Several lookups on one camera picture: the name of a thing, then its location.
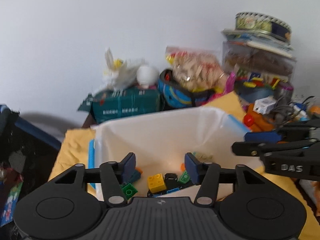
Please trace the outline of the yellow quilted blanket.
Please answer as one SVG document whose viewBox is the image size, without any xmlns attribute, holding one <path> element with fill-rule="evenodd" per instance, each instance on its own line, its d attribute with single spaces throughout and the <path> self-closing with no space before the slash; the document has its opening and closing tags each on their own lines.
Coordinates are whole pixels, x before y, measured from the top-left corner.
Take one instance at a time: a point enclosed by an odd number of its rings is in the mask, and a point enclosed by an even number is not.
<svg viewBox="0 0 320 240">
<path fill-rule="evenodd" d="M 233 115 L 238 120 L 245 116 L 245 112 L 240 105 L 240 101 L 235 92 L 230 92 L 218 99 L 215 99 L 206 104 L 206 106 L 217 107 L 228 114 Z M 61 145 L 57 155 L 56 162 L 50 174 L 50 179 L 53 179 L 67 168 L 77 163 L 88 163 L 88 147 L 89 142 L 94 139 L 95 131 L 90 128 L 69 129 L 65 133 L 65 139 Z M 307 201 L 294 184 L 293 180 L 287 177 L 281 177 L 264 172 L 262 167 L 255 169 L 259 174 L 269 179 L 288 193 L 296 197 L 305 207 L 307 219 L 299 239 L 319 239 L 319 223 L 313 215 L 313 211 L 308 206 Z"/>
</svg>

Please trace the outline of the white plastic storage bin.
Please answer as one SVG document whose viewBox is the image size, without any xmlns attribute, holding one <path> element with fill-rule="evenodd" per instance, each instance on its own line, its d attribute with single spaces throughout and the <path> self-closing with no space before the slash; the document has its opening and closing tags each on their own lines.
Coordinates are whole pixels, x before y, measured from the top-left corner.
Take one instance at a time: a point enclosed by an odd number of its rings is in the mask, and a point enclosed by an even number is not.
<svg viewBox="0 0 320 240">
<path fill-rule="evenodd" d="M 215 107 L 144 114 L 104 122 L 95 126 L 94 165 L 121 161 L 129 152 L 143 171 L 134 183 L 138 197 L 148 192 L 148 177 L 157 173 L 182 174 L 184 155 L 196 152 L 223 168 L 244 164 L 262 166 L 259 158 L 236 156 L 231 146 L 249 132 L 234 116 Z"/>
</svg>

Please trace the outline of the orange cardboard box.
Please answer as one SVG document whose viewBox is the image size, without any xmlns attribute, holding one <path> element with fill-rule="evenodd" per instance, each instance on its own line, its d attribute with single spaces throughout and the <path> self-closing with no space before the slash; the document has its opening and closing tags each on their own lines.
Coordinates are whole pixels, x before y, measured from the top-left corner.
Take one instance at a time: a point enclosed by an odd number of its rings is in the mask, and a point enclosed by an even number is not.
<svg viewBox="0 0 320 240">
<path fill-rule="evenodd" d="M 274 129 L 274 126 L 266 121 L 262 114 L 253 111 L 253 103 L 250 103 L 247 107 L 247 113 L 251 114 L 254 118 L 254 125 L 249 127 L 253 132 L 267 132 Z"/>
</svg>

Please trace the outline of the black toy car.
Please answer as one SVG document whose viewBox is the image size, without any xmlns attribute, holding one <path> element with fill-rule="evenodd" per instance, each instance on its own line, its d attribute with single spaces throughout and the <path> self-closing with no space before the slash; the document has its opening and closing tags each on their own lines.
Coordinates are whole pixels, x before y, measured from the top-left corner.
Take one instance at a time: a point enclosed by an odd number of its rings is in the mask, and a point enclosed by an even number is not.
<svg viewBox="0 0 320 240">
<path fill-rule="evenodd" d="M 175 173 L 166 173 L 164 175 L 164 183 L 167 187 L 167 190 L 179 188 L 178 176 Z"/>
</svg>

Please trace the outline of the green duplo brick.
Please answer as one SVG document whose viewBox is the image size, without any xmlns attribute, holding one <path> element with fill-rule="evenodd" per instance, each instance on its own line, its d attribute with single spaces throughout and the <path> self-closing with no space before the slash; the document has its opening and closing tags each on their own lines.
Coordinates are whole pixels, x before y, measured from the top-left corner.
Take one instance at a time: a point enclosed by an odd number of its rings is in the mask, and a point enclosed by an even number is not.
<svg viewBox="0 0 320 240">
<path fill-rule="evenodd" d="M 132 198 L 138 192 L 131 183 L 121 185 L 120 187 L 127 200 Z"/>
</svg>

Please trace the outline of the yellow 2x2 duplo brick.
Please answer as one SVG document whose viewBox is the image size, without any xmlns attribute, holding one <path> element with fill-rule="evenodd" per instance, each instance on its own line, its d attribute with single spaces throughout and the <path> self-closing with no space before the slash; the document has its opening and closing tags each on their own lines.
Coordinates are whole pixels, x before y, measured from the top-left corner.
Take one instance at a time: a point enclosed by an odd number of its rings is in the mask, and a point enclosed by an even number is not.
<svg viewBox="0 0 320 240">
<path fill-rule="evenodd" d="M 152 194 L 166 190 L 167 187 L 163 175 L 158 173 L 153 176 L 148 176 L 148 188 Z"/>
</svg>

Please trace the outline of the dark green box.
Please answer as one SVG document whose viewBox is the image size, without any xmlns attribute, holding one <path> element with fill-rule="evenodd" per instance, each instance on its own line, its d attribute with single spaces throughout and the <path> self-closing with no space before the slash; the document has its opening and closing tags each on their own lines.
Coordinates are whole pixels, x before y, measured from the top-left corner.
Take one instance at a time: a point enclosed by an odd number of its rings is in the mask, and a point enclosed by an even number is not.
<svg viewBox="0 0 320 240">
<path fill-rule="evenodd" d="M 159 112 L 162 98 L 156 87 L 148 89 L 137 86 L 125 90 L 103 90 L 88 94 L 78 111 L 89 113 L 96 123 L 129 116 Z"/>
</svg>

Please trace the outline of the green arch block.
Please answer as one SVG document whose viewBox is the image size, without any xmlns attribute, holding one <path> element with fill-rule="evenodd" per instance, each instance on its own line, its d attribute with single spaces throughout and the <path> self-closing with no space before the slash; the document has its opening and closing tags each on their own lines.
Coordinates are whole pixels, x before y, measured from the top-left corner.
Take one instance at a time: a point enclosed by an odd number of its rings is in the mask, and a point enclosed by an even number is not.
<svg viewBox="0 0 320 240">
<path fill-rule="evenodd" d="M 181 176 L 178 179 L 178 182 L 181 184 L 186 184 L 190 181 L 190 176 L 188 174 L 188 172 L 186 170 L 183 171 L 183 173 L 181 174 Z"/>
</svg>

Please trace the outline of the white plastic bag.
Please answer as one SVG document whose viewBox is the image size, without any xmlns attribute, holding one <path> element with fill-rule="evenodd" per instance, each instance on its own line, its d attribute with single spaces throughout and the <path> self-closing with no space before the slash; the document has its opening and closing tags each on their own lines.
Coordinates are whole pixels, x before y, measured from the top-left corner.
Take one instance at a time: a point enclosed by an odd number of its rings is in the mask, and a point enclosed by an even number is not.
<svg viewBox="0 0 320 240">
<path fill-rule="evenodd" d="M 106 67 L 102 74 L 101 89 L 118 91 L 125 90 L 136 83 L 142 87 L 156 84 L 159 70 L 149 65 L 144 58 L 115 59 L 108 48 L 104 53 Z"/>
</svg>

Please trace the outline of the bag of wooden pieces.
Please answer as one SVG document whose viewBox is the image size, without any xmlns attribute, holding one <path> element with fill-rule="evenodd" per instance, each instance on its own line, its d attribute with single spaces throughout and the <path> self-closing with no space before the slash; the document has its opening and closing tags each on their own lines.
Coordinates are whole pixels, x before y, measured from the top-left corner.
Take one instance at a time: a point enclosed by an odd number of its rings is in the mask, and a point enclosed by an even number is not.
<svg viewBox="0 0 320 240">
<path fill-rule="evenodd" d="M 219 93 L 226 90 L 229 75 L 212 51 L 167 47 L 165 57 L 172 67 L 174 80 L 186 90 L 214 89 Z"/>
</svg>

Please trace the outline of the teal toy car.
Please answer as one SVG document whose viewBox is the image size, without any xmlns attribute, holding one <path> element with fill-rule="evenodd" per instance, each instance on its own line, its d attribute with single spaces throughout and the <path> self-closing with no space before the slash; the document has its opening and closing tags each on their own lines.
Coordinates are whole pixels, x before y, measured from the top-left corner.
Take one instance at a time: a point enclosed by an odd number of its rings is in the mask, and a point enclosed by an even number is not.
<svg viewBox="0 0 320 240">
<path fill-rule="evenodd" d="M 140 168 L 136 167 L 132 176 L 130 177 L 128 183 L 132 184 L 132 183 L 140 180 L 142 174 L 143 174 L 143 171 Z"/>
</svg>

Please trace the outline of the dark blue bag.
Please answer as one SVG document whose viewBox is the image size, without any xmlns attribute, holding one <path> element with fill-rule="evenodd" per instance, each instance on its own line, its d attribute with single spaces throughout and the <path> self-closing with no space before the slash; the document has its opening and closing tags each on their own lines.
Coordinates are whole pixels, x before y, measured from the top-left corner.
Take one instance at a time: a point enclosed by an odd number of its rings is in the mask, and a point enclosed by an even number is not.
<svg viewBox="0 0 320 240">
<path fill-rule="evenodd" d="M 1 239 L 21 239 L 17 202 L 49 179 L 61 142 L 1 105 Z"/>
</svg>

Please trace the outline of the round decorated tin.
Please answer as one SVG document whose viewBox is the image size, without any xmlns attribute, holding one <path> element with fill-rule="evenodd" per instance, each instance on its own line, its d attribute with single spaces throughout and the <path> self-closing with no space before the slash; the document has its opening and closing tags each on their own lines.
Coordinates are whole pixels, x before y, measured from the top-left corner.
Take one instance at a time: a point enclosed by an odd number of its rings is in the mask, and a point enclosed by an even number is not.
<svg viewBox="0 0 320 240">
<path fill-rule="evenodd" d="M 286 22 L 258 12 L 239 12 L 235 16 L 235 28 L 254 30 L 278 40 L 291 43 L 292 29 Z"/>
</svg>

